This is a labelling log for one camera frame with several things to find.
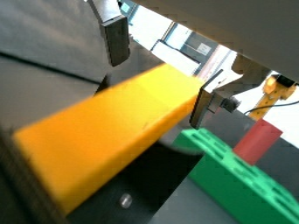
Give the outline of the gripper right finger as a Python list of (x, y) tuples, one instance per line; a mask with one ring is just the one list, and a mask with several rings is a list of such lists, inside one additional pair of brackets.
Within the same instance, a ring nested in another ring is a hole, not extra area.
[(200, 127), (202, 117), (208, 112), (214, 114), (217, 109), (222, 108), (232, 113), (240, 104), (234, 99), (234, 95), (256, 88), (270, 73), (269, 68), (260, 65), (241, 54), (237, 54), (230, 70), (238, 75), (236, 80), (221, 87), (216, 87), (210, 92), (208, 92), (205, 87), (220, 75), (221, 70), (218, 70), (200, 87), (189, 118), (189, 124), (194, 129)]

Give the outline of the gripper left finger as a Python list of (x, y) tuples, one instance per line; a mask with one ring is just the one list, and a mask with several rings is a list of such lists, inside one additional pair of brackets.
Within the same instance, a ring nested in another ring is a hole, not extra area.
[(117, 0), (88, 0), (88, 5), (97, 18), (109, 65), (116, 67), (129, 57), (126, 17), (120, 12)]

